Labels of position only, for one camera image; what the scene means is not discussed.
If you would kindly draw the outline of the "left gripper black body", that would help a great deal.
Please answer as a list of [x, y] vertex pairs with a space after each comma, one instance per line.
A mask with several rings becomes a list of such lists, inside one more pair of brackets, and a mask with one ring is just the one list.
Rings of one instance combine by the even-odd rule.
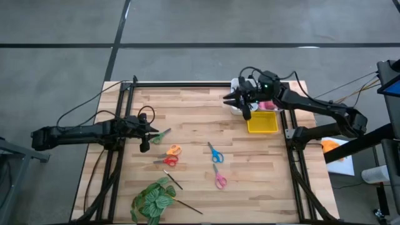
[[149, 139], [148, 139], [148, 120], [147, 114], [141, 113], [137, 116], [139, 119], [140, 125], [137, 129], [131, 129], [127, 124], [125, 125], [123, 136], [125, 138], [137, 138], [141, 140], [141, 144], [139, 145], [139, 149], [141, 153], [145, 153], [149, 151]]

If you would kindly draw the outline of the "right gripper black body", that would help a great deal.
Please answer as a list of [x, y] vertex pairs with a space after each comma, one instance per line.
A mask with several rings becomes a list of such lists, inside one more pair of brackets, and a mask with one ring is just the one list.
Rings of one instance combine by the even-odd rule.
[[259, 91], [258, 82], [255, 82], [254, 87], [249, 81], [245, 81], [243, 77], [239, 78], [238, 89], [242, 91], [242, 96], [239, 98], [244, 106], [240, 107], [242, 111], [243, 118], [248, 121], [251, 119], [251, 103], [258, 103], [261, 100], [261, 92]]

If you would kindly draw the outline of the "blue scissors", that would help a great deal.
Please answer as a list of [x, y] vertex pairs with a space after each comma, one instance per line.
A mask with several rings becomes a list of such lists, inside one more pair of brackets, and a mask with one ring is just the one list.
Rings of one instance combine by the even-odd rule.
[[212, 161], [214, 163], [223, 163], [224, 162], [223, 154], [221, 152], [215, 150], [210, 142], [208, 142], [207, 145], [209, 146], [209, 148], [212, 152]]

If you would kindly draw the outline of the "green scissors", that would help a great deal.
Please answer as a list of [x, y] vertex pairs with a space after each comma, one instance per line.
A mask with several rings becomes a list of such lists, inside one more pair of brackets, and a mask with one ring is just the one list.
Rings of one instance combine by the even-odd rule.
[[171, 128], [168, 128], [167, 130], [159, 133], [159, 135], [157, 137], [152, 138], [150, 140], [150, 142], [153, 143], [153, 144], [160, 144], [161, 141], [163, 140], [163, 137], [170, 131], [171, 131]]

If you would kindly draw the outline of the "orange scissors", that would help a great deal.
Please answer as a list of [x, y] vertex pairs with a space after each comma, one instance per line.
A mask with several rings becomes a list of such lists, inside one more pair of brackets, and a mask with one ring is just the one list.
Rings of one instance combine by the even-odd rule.
[[165, 158], [168, 156], [177, 156], [181, 153], [181, 151], [182, 151], [181, 147], [174, 144], [174, 145], [170, 146], [169, 150], [166, 151], [166, 153], [158, 156], [158, 158]]

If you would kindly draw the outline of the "red scissors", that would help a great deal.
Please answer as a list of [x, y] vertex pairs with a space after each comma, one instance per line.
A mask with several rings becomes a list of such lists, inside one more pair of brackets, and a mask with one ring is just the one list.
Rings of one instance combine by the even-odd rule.
[[179, 161], [179, 158], [174, 155], [170, 155], [166, 157], [165, 159], [154, 161], [154, 164], [167, 164], [168, 166], [174, 167], [177, 162]]

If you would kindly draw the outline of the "green leafy plant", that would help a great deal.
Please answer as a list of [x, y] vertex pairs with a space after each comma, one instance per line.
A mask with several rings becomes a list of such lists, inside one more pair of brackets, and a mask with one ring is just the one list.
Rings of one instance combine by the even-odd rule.
[[147, 219], [147, 225], [158, 225], [162, 213], [174, 203], [176, 197], [175, 188], [169, 182], [168, 177], [162, 177], [143, 189], [131, 203], [131, 219], [137, 223], [141, 215]]

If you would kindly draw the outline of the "pink scissors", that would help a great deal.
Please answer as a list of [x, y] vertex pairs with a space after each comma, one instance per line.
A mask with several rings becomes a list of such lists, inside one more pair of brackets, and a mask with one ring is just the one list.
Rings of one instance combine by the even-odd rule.
[[226, 187], [227, 183], [228, 183], [226, 178], [219, 173], [219, 171], [217, 169], [217, 166], [215, 164], [213, 164], [213, 169], [214, 169], [214, 172], [215, 172], [215, 175], [216, 175], [216, 177], [215, 177], [215, 185], [216, 185], [216, 187], [218, 189], [224, 189]]

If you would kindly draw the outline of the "orange cloth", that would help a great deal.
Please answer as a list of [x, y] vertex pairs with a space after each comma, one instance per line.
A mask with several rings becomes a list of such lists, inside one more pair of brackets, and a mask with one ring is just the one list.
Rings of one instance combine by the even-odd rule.
[[338, 148], [340, 146], [340, 144], [336, 141], [333, 140], [322, 140], [321, 141], [322, 144], [322, 151], [323, 153], [328, 153], [329, 151], [332, 151], [335, 148]]

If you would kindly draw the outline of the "white paper sheet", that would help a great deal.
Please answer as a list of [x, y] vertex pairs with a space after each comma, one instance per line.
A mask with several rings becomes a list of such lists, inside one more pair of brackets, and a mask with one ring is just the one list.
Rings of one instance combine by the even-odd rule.
[[[331, 137], [322, 138], [322, 140], [328, 140], [328, 139], [336, 141], [340, 145], [346, 144], [348, 142], [345, 140], [331, 138]], [[346, 156], [344, 158], [338, 159], [337, 161], [327, 163], [326, 166], [329, 173], [354, 176], [354, 166], [353, 166], [352, 156]]]

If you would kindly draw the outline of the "black metal beam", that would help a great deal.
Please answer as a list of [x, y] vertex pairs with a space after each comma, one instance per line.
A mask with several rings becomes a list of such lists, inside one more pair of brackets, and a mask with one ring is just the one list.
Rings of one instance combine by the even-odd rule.
[[345, 158], [346, 156], [353, 155], [367, 148], [371, 148], [381, 142], [383, 139], [394, 139], [394, 131], [391, 123], [377, 128], [357, 139], [340, 145], [327, 153], [324, 153], [324, 160], [326, 164], [337, 161], [338, 159]]

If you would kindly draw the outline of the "grey metal stand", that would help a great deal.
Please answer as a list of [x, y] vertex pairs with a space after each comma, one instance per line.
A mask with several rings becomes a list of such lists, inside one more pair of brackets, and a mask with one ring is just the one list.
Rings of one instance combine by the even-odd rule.
[[0, 137], [0, 150], [3, 150], [1, 154], [8, 154], [21, 159], [20, 167], [17, 169], [15, 176], [12, 176], [10, 172], [11, 185], [5, 195], [4, 202], [0, 203], [0, 225], [6, 225], [9, 222], [17, 196], [22, 188], [30, 160], [38, 159], [41, 163], [47, 163], [50, 155], [12, 144], [2, 137]]

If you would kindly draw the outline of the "blue screen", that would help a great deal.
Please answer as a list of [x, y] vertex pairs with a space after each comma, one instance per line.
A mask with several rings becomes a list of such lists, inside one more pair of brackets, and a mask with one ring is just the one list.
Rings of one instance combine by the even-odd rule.
[[378, 94], [400, 98], [400, 79], [390, 81], [377, 90]]

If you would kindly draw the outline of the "white paper roll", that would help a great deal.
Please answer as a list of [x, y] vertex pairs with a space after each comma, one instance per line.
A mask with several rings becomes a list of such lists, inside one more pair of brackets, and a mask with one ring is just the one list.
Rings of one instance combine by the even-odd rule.
[[389, 173], [386, 165], [363, 170], [361, 177], [368, 184], [389, 182]]

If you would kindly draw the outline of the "metal caster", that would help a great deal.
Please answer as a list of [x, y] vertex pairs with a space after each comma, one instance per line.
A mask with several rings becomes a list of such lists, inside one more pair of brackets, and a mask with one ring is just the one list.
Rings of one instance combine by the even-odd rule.
[[379, 225], [387, 225], [385, 215], [380, 209], [374, 209], [372, 212], [375, 215]]

